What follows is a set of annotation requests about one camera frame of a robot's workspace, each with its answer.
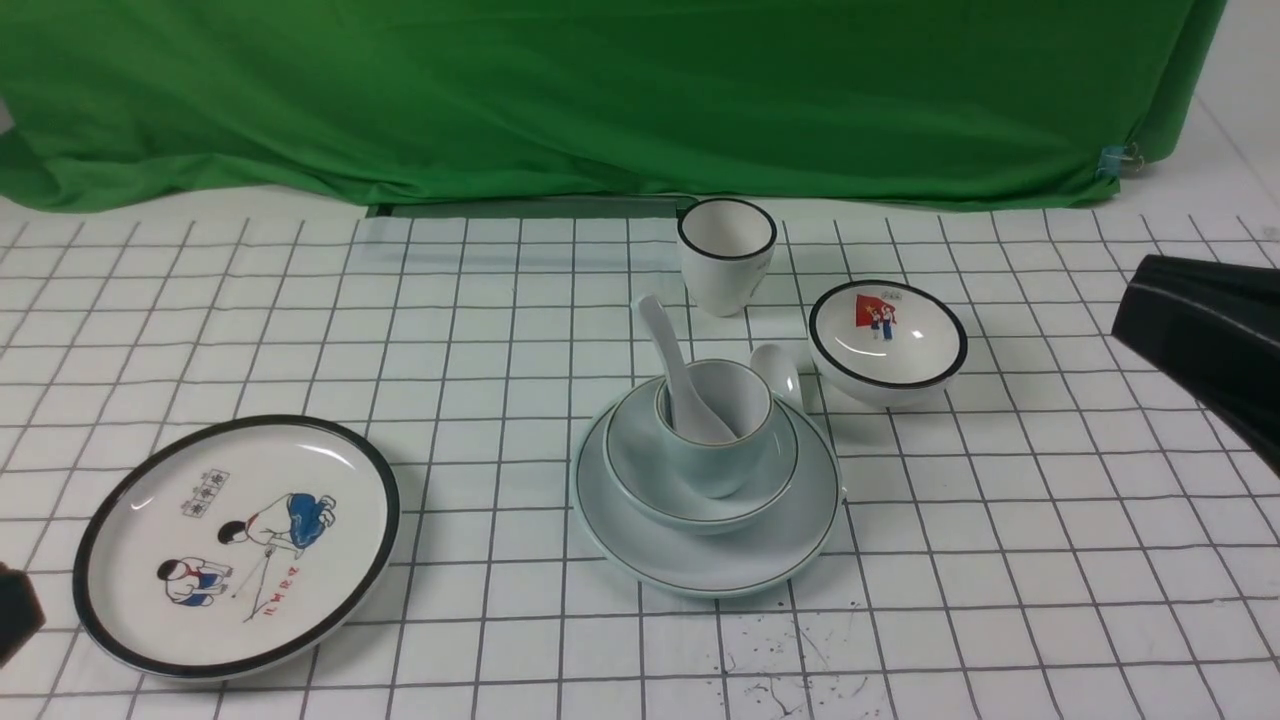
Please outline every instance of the cup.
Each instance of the cup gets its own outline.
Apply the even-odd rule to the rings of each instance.
[[[680,218],[680,274],[703,311],[736,315],[773,259],[778,227],[760,208],[733,197],[695,202]]]
[[[768,443],[777,442],[769,432],[776,420],[785,420],[776,409],[769,386],[746,365],[732,360],[699,360],[689,364],[694,387],[737,439],[724,443],[699,443],[686,439],[671,427],[671,397],[667,379],[658,383],[654,413],[663,450],[680,477],[701,496],[724,497],[737,492]]]

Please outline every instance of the pale blue saucer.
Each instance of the pale blue saucer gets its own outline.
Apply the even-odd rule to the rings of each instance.
[[[695,536],[645,518],[622,495],[604,462],[611,404],[588,425],[570,465],[570,500],[600,552],[643,583],[673,593],[737,597],[781,583],[818,557],[836,527],[842,497],[840,465],[813,420],[786,407],[796,429],[791,488],[751,525]]]
[[[751,462],[739,464],[745,470],[724,470],[745,473],[742,487],[710,498],[692,488],[686,480],[692,470],[682,468],[667,451],[664,429],[654,413],[660,384],[662,378],[654,378],[632,389],[604,424],[609,474],[640,512],[677,530],[716,534],[745,528],[782,498],[791,487],[799,455],[796,429],[786,413],[771,414],[762,430],[765,439],[753,445]]]

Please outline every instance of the tableware set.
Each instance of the tableware set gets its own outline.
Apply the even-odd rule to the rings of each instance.
[[[678,234],[680,272],[692,301],[717,316],[740,313],[773,258],[777,224],[769,214],[745,200],[704,200],[680,218]],[[942,392],[969,352],[950,307],[882,279],[827,291],[809,311],[808,338],[823,380],[881,407],[918,405]]]
[[[740,313],[764,279],[777,225],[736,199],[678,223],[681,274],[701,310]],[[686,364],[666,310],[634,306],[662,357],[577,439],[570,500],[600,552],[641,582],[705,598],[759,592],[820,552],[844,489],[800,375],[778,346],[750,366]],[[874,405],[920,402],[968,341],[937,299],[890,281],[832,288],[812,307],[822,378]],[[335,630],[390,557],[399,492],[387,460],[342,425],[242,418],[160,450],[108,496],[72,578],[88,637],[172,679],[225,680],[298,655]]]

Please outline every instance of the white grid tablecloth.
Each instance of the white grid tablecloth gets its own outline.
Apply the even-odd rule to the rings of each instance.
[[[1280,480],[1106,337],[1144,255],[1275,266],[1274,224],[870,209],[780,232],[748,313],[716,319],[687,306],[671,219],[0,224],[0,561],[49,616],[0,670],[0,717],[1280,714]],[[655,292],[692,357],[803,357],[808,304],[850,277],[951,304],[970,351],[909,413],[806,375],[849,492],[823,556],[719,603],[600,560],[566,461],[659,370],[631,297]],[[401,482],[355,620],[214,688],[104,656],[69,571],[106,492],[197,428],[303,411],[367,434]]]

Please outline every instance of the printed illustration of children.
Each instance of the printed illustration of children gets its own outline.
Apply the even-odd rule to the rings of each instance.
[[[232,544],[253,541],[266,546],[268,555],[278,547],[292,550],[294,557],[311,547],[333,525],[338,503],[328,495],[319,500],[303,492],[289,493],[250,516],[232,520],[218,530],[218,542]]]
[[[888,305],[884,306],[884,318],[881,322],[884,329],[884,341],[888,342],[893,340],[893,323],[897,322],[897,316],[893,314],[893,309]]]
[[[164,580],[164,592],[175,605],[204,607],[214,602],[215,594],[227,592],[225,582],[232,569],[198,557],[183,557],[161,562],[156,577]]]

